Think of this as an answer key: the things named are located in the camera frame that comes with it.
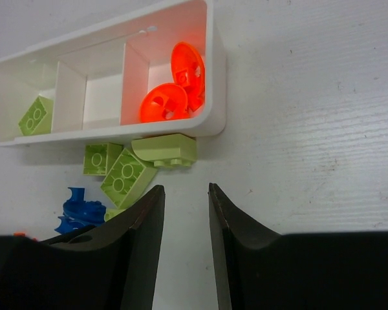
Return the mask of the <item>green curved slope lego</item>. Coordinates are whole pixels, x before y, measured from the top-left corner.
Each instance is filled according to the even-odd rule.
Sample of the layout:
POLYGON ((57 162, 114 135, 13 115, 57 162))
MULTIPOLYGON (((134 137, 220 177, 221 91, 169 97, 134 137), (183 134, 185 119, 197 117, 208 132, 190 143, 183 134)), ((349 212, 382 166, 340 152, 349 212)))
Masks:
POLYGON ((135 155, 155 167, 190 167, 197 161, 197 142, 183 134, 168 134, 131 142, 135 155))

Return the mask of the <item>orange dome lego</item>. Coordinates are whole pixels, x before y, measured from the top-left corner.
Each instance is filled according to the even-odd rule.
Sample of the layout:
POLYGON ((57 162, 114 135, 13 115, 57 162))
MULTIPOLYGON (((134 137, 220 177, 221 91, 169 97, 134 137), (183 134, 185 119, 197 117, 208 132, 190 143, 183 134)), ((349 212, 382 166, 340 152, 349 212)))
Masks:
POLYGON ((174 83, 164 83, 153 88, 139 108, 141 123, 188 118, 188 95, 181 86, 174 83))
POLYGON ((199 51, 187 42, 177 43, 171 53, 173 80, 188 95, 188 107, 197 111, 204 103, 205 66, 199 51))

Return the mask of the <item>large blue arch lego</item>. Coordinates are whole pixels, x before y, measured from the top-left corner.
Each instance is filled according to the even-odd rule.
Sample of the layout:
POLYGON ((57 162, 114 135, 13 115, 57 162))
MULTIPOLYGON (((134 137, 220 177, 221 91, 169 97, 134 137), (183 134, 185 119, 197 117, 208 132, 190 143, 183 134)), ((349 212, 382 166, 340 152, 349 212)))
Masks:
POLYGON ((59 234, 70 233, 88 225, 100 226, 105 222, 106 206, 100 201, 86 201, 83 187, 69 187, 71 197, 63 204, 60 224, 54 230, 59 234))

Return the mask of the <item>green lego brick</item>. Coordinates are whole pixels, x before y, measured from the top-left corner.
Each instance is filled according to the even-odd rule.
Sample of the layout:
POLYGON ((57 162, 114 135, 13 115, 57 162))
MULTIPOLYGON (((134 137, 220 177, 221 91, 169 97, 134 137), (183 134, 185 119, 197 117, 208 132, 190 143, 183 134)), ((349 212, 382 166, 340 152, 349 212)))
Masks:
POLYGON ((104 221, 107 222, 114 218, 115 216, 118 216, 124 212, 124 209, 106 209, 105 210, 105 215, 104 215, 104 221))

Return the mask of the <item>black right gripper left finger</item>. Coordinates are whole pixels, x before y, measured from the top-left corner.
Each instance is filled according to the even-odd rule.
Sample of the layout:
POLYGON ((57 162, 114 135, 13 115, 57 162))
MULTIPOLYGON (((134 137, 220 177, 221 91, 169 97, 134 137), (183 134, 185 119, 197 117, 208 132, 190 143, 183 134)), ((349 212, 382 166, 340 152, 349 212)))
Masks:
POLYGON ((164 211, 157 185, 98 227, 0 236, 0 309, 152 308, 164 211))

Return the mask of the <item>green studded square lego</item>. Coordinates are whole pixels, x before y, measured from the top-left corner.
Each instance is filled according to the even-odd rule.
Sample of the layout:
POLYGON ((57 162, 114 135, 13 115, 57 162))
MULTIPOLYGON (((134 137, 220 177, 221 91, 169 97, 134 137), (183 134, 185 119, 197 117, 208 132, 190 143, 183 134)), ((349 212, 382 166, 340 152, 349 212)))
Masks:
POLYGON ((38 96, 18 123, 23 136, 50 134, 54 102, 38 96))

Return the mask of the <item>green long lego upside-down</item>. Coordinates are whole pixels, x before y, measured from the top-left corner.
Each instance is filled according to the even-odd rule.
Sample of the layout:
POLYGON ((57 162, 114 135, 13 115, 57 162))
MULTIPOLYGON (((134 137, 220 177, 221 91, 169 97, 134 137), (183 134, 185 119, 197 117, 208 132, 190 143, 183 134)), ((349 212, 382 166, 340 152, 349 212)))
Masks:
POLYGON ((116 208, 127 209, 141 197, 157 171, 152 163, 124 148, 100 188, 116 208))

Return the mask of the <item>green square lego upside-down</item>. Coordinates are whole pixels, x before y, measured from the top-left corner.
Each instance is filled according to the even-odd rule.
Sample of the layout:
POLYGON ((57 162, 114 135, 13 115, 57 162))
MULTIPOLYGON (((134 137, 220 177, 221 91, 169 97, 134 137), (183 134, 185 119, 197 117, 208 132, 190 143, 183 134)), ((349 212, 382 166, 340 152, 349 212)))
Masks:
POLYGON ((106 176, 122 150, 123 146, 115 143, 86 145, 83 174, 87 176, 106 176))

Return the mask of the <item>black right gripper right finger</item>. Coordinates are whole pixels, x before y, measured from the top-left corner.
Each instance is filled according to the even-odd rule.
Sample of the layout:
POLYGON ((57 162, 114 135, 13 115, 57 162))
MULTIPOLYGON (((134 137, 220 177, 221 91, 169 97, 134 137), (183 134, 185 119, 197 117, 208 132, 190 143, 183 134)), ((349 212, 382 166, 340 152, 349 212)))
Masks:
POLYGON ((208 196, 220 309, 388 309, 388 231, 279 234, 208 196))

